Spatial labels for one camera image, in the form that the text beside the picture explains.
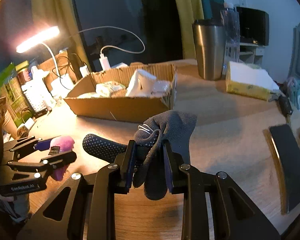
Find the pink fluffy object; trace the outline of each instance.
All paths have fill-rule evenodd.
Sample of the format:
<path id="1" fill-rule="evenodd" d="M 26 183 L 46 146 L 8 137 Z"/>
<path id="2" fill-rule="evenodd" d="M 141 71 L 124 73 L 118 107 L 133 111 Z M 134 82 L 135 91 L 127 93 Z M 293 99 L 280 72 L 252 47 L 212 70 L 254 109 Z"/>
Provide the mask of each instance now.
<path id="1" fill-rule="evenodd" d="M 74 140 L 71 136 L 59 136 L 53 138 L 50 142 L 50 150 L 53 146 L 59 146 L 59 153 L 71 151 L 74 148 Z M 51 177 L 56 181 L 61 181 L 69 165 L 63 166 L 62 168 L 56 169 Z"/>

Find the clear plastic bottle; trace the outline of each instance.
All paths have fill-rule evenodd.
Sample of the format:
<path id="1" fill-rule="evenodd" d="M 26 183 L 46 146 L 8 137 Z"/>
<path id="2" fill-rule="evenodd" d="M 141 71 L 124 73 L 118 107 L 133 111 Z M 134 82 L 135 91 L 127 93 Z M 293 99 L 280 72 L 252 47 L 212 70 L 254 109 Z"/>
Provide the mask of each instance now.
<path id="1" fill-rule="evenodd" d="M 239 13 L 234 10 L 231 3 L 224 3 L 225 9 L 221 10 L 222 23 L 226 31 L 226 49 L 224 69 L 229 61 L 239 61 L 240 52 L 240 24 Z"/>

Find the wooden table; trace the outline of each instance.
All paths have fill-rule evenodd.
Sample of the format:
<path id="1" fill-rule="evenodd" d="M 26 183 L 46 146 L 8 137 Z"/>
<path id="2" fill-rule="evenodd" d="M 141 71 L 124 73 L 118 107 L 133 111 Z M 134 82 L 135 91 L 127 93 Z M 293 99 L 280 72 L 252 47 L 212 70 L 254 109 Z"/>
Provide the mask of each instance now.
<path id="1" fill-rule="evenodd" d="M 192 164 L 202 172 L 227 172 L 282 233 L 300 213 L 300 204 L 288 215 L 281 214 L 278 176 L 271 145 L 267 139 L 269 125 L 285 123 L 275 102 L 241 97 L 225 92 L 225 81 L 208 82 L 198 76 L 196 65 L 177 63 L 178 83 L 175 110 L 198 115 L 190 139 Z M 300 116 L 294 121 L 300 132 Z M 65 175 L 90 174 L 107 163 L 88 155 L 82 139 L 88 133 L 120 143 L 127 143 L 138 129 L 135 123 L 77 117 L 67 105 L 56 107 L 30 135 L 49 138 L 70 135 L 75 140 L 77 160 Z M 47 152 L 34 153 L 23 161 L 39 161 Z M 65 181 L 48 179 L 45 191 L 30 195 L 31 211 L 36 212 Z M 180 239 L 183 196 L 170 195 L 148 200 L 143 186 L 132 188 L 128 195 L 115 196 L 117 239 Z"/>

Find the smartphone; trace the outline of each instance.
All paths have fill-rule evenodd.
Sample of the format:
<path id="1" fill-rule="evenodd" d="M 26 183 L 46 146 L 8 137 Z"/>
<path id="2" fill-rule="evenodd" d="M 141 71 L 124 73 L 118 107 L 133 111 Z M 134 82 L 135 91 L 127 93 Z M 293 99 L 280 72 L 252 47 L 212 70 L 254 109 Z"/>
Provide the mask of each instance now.
<path id="1" fill-rule="evenodd" d="M 289 125 L 271 126 L 269 132 L 284 180 L 284 211 L 289 213 L 300 203 L 300 149 Z"/>

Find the black lid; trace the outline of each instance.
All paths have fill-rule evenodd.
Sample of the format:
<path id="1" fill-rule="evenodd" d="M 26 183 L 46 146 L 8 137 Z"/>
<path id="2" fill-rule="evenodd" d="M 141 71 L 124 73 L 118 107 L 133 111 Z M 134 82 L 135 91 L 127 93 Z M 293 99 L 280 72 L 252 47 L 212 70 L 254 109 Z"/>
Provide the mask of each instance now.
<path id="1" fill-rule="evenodd" d="M 193 23 L 194 25 L 204 25 L 204 26 L 223 26 L 222 22 L 220 20 L 216 19 L 197 19 Z"/>

